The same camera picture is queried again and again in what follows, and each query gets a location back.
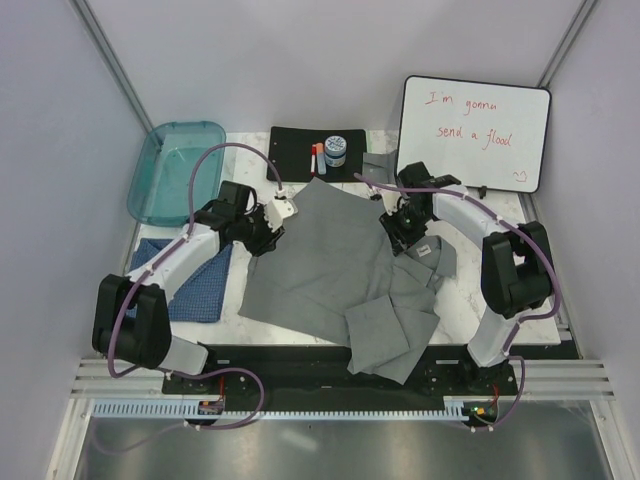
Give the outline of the grey long sleeve shirt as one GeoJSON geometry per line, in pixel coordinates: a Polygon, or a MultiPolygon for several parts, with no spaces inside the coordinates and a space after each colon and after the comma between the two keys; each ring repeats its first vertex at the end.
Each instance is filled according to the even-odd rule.
{"type": "Polygon", "coordinates": [[[379,201],[316,178],[293,199],[274,251],[252,258],[241,316],[351,350],[347,369],[404,384],[440,322],[457,255],[439,236],[394,255],[379,201]]]}

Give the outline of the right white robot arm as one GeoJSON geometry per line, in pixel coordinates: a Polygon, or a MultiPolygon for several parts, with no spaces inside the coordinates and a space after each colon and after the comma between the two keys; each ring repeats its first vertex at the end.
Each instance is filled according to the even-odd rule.
{"type": "Polygon", "coordinates": [[[537,221],[510,223],[470,195],[454,176],[435,177],[421,162],[404,167],[397,182],[386,189],[399,197],[385,202],[380,217],[394,255],[416,246],[427,224],[436,221],[451,225],[481,252],[480,289],[486,309],[467,344],[470,361],[457,371],[465,391],[481,393],[494,381],[492,367],[507,360],[520,325],[557,311],[535,312],[550,297],[560,302],[547,231],[537,221]]]}

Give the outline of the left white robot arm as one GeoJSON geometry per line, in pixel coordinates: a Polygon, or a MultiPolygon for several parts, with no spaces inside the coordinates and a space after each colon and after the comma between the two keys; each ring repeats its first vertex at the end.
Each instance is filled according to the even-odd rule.
{"type": "Polygon", "coordinates": [[[207,361],[206,347],[172,334],[169,303],[207,261],[234,243],[254,257],[269,253],[285,232],[284,220],[297,214],[293,201],[279,193],[266,204],[250,186],[224,181],[218,197],[190,215],[165,248],[124,276],[109,274],[100,283],[91,336],[93,349],[105,355],[110,374],[119,378],[117,359],[184,375],[198,393],[219,382],[218,367],[207,361]]]}

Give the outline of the teal plastic bin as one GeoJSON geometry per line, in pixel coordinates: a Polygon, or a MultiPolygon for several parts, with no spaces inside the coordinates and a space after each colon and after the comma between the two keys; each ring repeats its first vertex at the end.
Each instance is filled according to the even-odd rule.
{"type": "Polygon", "coordinates": [[[146,225],[184,225],[190,201],[200,207],[217,196],[223,150],[209,154],[196,177],[191,175],[202,154],[225,141],[224,129],[210,121],[168,122],[153,129],[144,140],[129,189],[129,214],[146,225]]]}

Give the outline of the folded blue checked shirt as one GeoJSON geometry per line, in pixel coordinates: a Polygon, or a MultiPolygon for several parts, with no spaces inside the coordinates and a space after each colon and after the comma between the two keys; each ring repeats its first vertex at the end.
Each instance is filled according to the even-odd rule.
{"type": "Polygon", "coordinates": [[[131,280],[145,273],[143,287],[157,285],[174,322],[215,323],[220,319],[232,247],[216,251],[217,241],[202,237],[140,241],[131,260],[131,280]]]}

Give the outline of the black clipboard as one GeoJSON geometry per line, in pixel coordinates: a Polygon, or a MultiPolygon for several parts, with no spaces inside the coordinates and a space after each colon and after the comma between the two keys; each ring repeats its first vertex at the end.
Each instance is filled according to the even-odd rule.
{"type": "Polygon", "coordinates": [[[330,136],[346,140],[346,160],[341,167],[328,167],[321,178],[328,183],[354,183],[355,173],[362,173],[367,136],[362,129],[312,130],[272,126],[268,158],[274,163],[283,183],[307,183],[311,180],[312,145],[330,136]]]}

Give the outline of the small blue lidded jar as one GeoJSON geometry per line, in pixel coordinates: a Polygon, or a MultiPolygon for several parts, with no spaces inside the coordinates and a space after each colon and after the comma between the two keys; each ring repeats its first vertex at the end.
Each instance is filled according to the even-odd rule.
{"type": "Polygon", "coordinates": [[[339,135],[332,135],[324,142],[326,165],[331,168],[339,168],[345,164],[347,153],[347,141],[339,135]]]}

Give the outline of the red whiteboard marker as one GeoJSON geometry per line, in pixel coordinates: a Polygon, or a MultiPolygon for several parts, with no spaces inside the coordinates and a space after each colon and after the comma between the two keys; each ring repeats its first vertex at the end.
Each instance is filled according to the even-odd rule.
{"type": "Polygon", "coordinates": [[[314,177],[317,173],[317,144],[311,146],[310,175],[314,177]]]}

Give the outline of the whiteboard with red writing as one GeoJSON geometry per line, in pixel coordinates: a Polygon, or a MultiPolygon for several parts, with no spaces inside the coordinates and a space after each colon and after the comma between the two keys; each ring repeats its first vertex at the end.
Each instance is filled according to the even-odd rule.
{"type": "Polygon", "coordinates": [[[404,83],[396,170],[421,162],[468,187],[534,193],[551,100],[544,88],[412,75],[404,83]]]}

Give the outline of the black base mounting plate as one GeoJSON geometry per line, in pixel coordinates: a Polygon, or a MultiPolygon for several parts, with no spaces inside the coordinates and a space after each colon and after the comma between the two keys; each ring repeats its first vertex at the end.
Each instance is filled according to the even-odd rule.
{"type": "Polygon", "coordinates": [[[430,346],[403,384],[373,374],[348,371],[351,353],[331,346],[214,346],[209,371],[228,368],[219,378],[164,380],[165,395],[224,396],[232,410],[435,409],[447,397],[493,398],[516,394],[517,379],[503,364],[481,372],[462,346],[430,346]]]}

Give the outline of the aluminium frame rail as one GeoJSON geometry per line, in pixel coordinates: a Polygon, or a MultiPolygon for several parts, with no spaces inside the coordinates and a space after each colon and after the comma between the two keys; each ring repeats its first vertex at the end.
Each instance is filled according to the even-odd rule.
{"type": "MultiPolygon", "coordinates": [[[[511,363],[515,378],[525,379],[526,400],[603,400],[614,399],[614,391],[604,364],[599,360],[527,360],[524,366],[511,363]]],[[[97,359],[80,362],[72,386],[74,397],[158,398],[164,376],[137,370],[114,379],[106,363],[97,359]]]]}

